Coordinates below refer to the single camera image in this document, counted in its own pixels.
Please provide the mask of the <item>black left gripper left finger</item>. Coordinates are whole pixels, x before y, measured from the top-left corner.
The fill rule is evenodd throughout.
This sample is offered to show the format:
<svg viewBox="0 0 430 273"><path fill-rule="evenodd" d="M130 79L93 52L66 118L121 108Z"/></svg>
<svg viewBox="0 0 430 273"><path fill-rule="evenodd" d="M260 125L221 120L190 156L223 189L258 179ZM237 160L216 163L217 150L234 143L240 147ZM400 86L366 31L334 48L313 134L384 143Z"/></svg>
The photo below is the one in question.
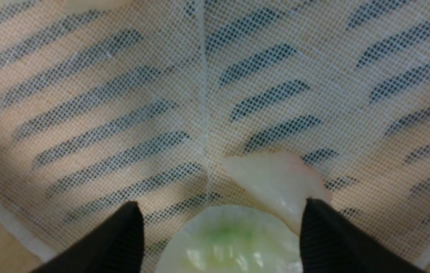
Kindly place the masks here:
<svg viewBox="0 0 430 273"><path fill-rule="evenodd" d="M34 273L140 273L144 218L135 201L119 207L88 235Z"/></svg>

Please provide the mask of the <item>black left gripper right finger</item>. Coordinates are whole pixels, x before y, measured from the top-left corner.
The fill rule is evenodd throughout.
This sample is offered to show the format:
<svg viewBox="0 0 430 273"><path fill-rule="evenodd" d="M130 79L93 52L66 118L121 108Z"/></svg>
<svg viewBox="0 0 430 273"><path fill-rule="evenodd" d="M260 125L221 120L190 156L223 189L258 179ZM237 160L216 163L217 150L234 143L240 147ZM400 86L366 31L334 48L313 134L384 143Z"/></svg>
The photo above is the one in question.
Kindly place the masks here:
<svg viewBox="0 0 430 273"><path fill-rule="evenodd" d="M422 273L323 200L308 198L300 252L305 273Z"/></svg>

